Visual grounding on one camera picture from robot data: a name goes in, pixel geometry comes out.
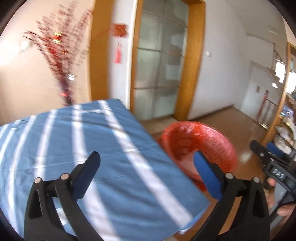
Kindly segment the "person's right hand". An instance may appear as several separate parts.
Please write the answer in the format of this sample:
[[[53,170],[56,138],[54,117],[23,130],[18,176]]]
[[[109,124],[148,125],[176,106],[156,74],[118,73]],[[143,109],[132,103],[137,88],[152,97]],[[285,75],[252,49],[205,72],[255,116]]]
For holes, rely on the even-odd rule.
[[[274,187],[276,185],[276,181],[273,180],[272,178],[268,178],[267,184],[271,187]],[[265,197],[267,200],[268,208],[271,209],[274,205],[274,202],[275,202],[273,194],[268,190],[264,190],[264,193],[265,193]],[[290,204],[284,205],[277,210],[277,214],[279,216],[283,216],[283,217],[290,216],[292,214],[294,208],[295,208],[295,203],[290,203]]]

